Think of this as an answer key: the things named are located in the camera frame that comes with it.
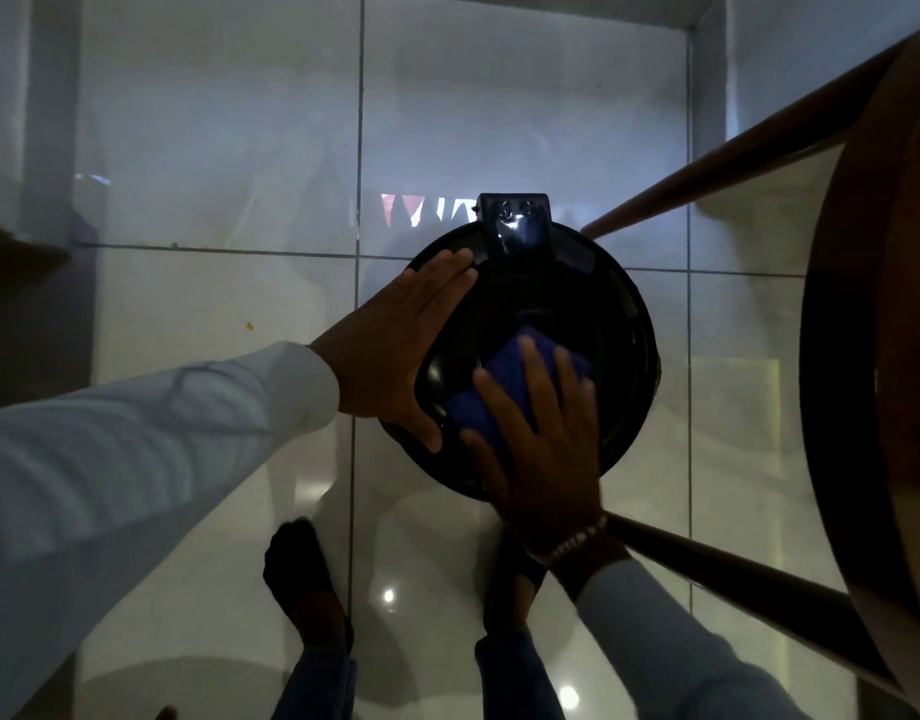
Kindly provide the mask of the person's right hand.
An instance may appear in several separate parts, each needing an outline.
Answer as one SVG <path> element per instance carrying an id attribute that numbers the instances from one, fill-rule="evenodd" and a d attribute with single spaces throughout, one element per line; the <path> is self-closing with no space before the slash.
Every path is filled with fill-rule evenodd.
<path id="1" fill-rule="evenodd" d="M 588 541 L 604 523 L 599 450 L 580 430 L 580 382 L 562 346 L 554 352 L 561 396 L 562 432 L 538 435 L 523 413 L 483 368 L 473 375 L 509 447 L 513 468 L 507 491 L 488 491 L 497 513 L 525 549 L 551 565 Z"/>

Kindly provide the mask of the person's left hand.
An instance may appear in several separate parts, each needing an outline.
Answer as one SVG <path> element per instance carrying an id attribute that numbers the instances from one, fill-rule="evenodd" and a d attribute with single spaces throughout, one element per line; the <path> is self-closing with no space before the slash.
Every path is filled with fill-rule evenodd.
<path id="1" fill-rule="evenodd" d="M 385 422 L 393 394 L 415 394 L 424 358 L 478 277 L 473 252 L 443 250 L 406 268 L 310 344 L 333 371 L 340 413 Z"/>

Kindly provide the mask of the blue cleaning cloth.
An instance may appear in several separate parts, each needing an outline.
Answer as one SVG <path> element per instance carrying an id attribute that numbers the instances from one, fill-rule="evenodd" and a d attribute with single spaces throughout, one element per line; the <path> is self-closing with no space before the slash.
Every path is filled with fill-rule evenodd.
<path id="1" fill-rule="evenodd" d="M 531 428 L 536 430 L 537 423 L 532 411 L 518 342 L 520 336 L 528 336 L 534 341 L 559 398 L 561 396 L 560 382 L 554 358 L 558 344 L 531 326 L 521 328 L 514 337 L 510 338 L 500 350 L 490 357 L 484 369 L 514 401 Z M 479 433 L 496 453 L 508 451 L 509 447 L 499 425 L 475 386 L 466 386 L 449 397 L 445 401 L 445 410 L 460 430 L 469 429 Z"/>

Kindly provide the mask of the person's left forearm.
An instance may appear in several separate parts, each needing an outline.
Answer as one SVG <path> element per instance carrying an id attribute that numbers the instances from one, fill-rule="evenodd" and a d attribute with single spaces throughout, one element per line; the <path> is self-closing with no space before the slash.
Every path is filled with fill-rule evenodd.
<path id="1" fill-rule="evenodd" d="M 0 409 L 0 720 L 339 395 L 280 341 Z"/>

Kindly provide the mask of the person's right forearm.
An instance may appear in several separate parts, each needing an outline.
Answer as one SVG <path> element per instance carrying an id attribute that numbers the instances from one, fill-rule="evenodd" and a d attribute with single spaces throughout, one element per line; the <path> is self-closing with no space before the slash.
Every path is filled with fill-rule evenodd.
<path id="1" fill-rule="evenodd" d="M 548 566 L 638 720 L 810 720 L 769 673 L 706 629 L 605 532 Z"/>

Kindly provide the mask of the person's right foot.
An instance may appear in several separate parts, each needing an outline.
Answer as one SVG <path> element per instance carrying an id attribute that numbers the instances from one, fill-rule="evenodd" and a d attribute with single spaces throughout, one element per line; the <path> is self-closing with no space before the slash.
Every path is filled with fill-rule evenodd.
<path id="1" fill-rule="evenodd" d="M 525 551 L 509 529 L 504 529 L 484 599 L 487 635 L 527 629 L 531 606 L 546 575 L 546 567 Z"/>

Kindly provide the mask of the person's foot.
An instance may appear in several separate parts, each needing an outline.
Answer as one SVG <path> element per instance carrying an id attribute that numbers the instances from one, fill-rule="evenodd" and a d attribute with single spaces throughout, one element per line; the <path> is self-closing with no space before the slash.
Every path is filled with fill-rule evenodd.
<path id="1" fill-rule="evenodd" d="M 546 575 L 546 567 L 525 551 L 509 529 L 504 529 L 484 599 L 487 635 L 527 629 L 531 606 Z"/>
<path id="2" fill-rule="evenodd" d="M 354 630 L 309 518 L 283 523 L 276 530 L 264 554 L 263 579 L 305 648 L 350 654 Z"/>

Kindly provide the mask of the person's left foot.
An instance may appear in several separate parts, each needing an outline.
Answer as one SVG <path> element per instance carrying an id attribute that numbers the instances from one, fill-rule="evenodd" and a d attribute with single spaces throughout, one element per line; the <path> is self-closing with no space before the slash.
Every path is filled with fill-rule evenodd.
<path id="1" fill-rule="evenodd" d="M 305 648 L 350 654 L 354 630 L 309 518 L 283 523 L 276 530 L 264 554 L 263 579 Z"/>

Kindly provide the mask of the person's right leg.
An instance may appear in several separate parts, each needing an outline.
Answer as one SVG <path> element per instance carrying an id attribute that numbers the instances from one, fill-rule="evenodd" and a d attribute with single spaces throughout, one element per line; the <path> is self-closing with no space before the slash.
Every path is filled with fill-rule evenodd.
<path id="1" fill-rule="evenodd" d="M 474 647 L 484 720 L 565 720 L 527 629 L 501 629 Z"/>

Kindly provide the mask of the person's leg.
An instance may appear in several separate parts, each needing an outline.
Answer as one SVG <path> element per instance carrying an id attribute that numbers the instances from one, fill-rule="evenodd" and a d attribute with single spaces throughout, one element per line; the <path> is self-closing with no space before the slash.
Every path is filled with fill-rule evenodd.
<path id="1" fill-rule="evenodd" d="M 484 720 L 565 720 L 527 629 L 501 629 L 474 647 Z"/>
<path id="2" fill-rule="evenodd" d="M 339 645 L 307 646 L 271 720 L 353 720 L 358 666 Z"/>

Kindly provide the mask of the person's left leg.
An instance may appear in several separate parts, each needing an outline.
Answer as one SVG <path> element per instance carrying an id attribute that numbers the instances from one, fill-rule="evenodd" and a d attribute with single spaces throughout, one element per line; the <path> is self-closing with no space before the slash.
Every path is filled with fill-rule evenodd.
<path id="1" fill-rule="evenodd" d="M 358 666 L 339 645 L 307 646 L 271 720 L 353 720 Z"/>

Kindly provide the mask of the round brown wooden table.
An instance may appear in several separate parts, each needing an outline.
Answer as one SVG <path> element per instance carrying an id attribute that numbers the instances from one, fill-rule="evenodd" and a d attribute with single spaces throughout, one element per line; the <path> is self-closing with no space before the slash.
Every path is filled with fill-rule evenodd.
<path id="1" fill-rule="evenodd" d="M 581 232 L 597 239 L 837 145 L 805 274 L 799 391 L 847 592 L 614 513 L 607 531 L 920 714 L 920 30 Z"/>

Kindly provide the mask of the dark furniture piece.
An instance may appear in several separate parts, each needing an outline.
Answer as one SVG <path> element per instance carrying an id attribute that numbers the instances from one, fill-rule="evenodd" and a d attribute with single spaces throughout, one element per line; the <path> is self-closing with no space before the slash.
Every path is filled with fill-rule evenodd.
<path id="1" fill-rule="evenodd" d="M 0 409 L 80 385 L 56 294 L 56 277 L 69 263 L 66 250 L 25 241 L 0 224 Z"/>

